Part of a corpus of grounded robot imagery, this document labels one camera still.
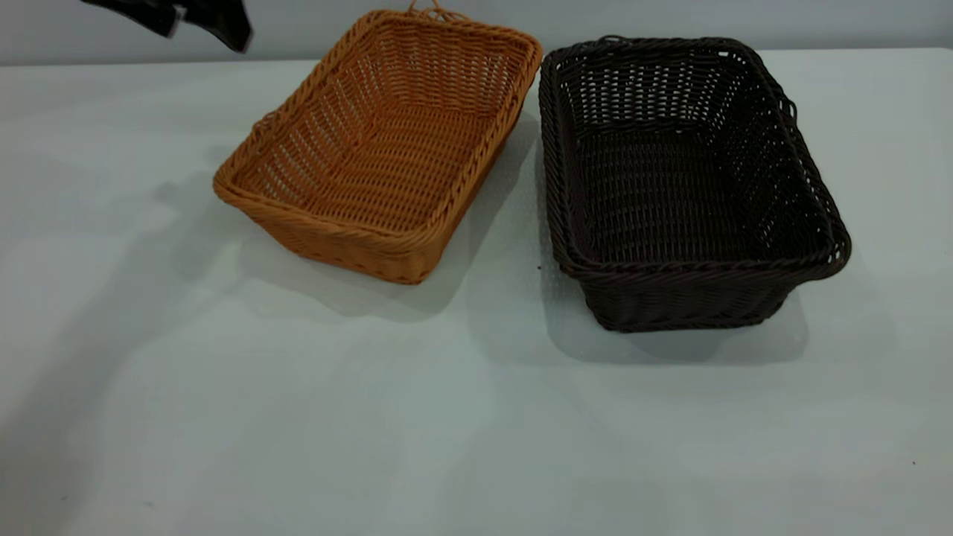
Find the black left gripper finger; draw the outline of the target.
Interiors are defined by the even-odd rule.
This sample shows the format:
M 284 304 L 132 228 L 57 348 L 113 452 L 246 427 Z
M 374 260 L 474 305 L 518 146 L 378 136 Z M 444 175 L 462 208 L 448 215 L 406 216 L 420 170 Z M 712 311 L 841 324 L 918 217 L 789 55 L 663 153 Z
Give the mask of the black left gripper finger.
M 183 21 L 217 37 L 229 50 L 245 54 L 253 29 L 243 1 L 184 1 Z
M 167 39 L 173 36 L 179 23 L 179 10 L 173 1 L 88 0 L 82 3 L 123 16 Z

